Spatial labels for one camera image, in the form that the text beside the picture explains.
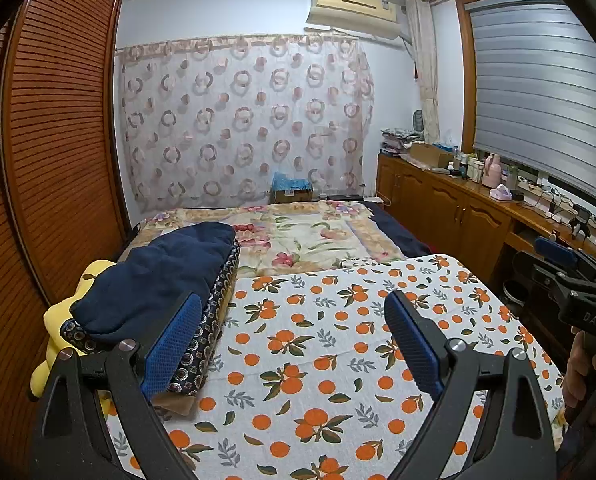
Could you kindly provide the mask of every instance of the beige curtain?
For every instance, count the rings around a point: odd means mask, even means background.
[[[436,61],[436,33],[429,2],[406,1],[409,30],[414,44],[418,86],[425,122],[425,142],[438,142],[438,64]]]
[[[316,193],[361,192],[374,83],[358,40],[206,38],[120,55],[142,213],[266,203],[277,171]]]

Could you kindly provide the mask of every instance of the window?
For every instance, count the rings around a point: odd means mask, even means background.
[[[464,11],[475,52],[474,146],[596,198],[596,44],[588,32],[562,0],[478,0]]]

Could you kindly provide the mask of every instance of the patterned quilt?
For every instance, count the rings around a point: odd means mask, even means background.
[[[229,209],[174,209],[145,220],[120,260],[163,233],[202,221],[224,222],[240,242],[238,277],[338,268],[343,259],[403,260],[400,249],[359,202],[293,202]]]
[[[449,256],[241,279],[192,412],[159,412],[198,478],[385,480],[432,405],[384,323],[384,297],[395,289],[447,337],[495,354],[526,350],[554,418],[558,369]],[[443,477],[462,467],[485,398],[473,396]],[[140,474],[118,417],[107,422],[124,468]]]

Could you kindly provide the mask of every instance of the blue gripper pad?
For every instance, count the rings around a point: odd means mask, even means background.
[[[197,294],[190,294],[147,355],[140,386],[147,400],[167,388],[180,358],[200,325],[201,314],[200,298]]]
[[[574,270],[578,267],[578,257],[572,251],[559,243],[552,242],[548,238],[539,236],[534,242],[534,250],[545,260],[563,267],[567,270]]]
[[[423,318],[416,312],[411,302],[400,291],[391,292],[385,298],[384,318],[411,370],[416,386],[428,393],[436,402],[444,390],[441,380],[441,362],[418,325],[431,323],[433,326],[428,326],[428,335],[435,339],[437,344],[443,345],[446,338],[433,321]]]

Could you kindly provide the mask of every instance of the yellow plush toy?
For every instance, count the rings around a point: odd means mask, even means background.
[[[43,395],[44,386],[46,385],[47,379],[49,378],[49,372],[54,365],[54,361],[56,360],[58,352],[67,346],[74,348],[62,337],[60,337],[60,327],[65,321],[73,317],[69,311],[70,307],[75,301],[78,301],[85,295],[85,293],[93,284],[94,278],[96,276],[98,276],[103,270],[108,269],[113,265],[115,265],[114,262],[108,262],[107,260],[98,260],[92,264],[89,264],[85,269],[85,272],[83,272],[82,276],[80,277],[80,281],[78,282],[78,286],[76,287],[76,292],[74,295],[70,298],[67,298],[66,300],[62,300],[60,303],[51,306],[49,310],[44,313],[44,326],[47,329],[47,332],[49,332],[49,342],[47,343],[46,361],[38,365],[36,370],[34,370],[34,372],[31,374],[30,386],[31,391],[35,396],[41,397]],[[74,349],[79,355],[84,355],[80,350],[76,348]],[[101,396],[100,400],[103,412],[105,415],[107,415],[110,399],[108,395],[103,395]]]

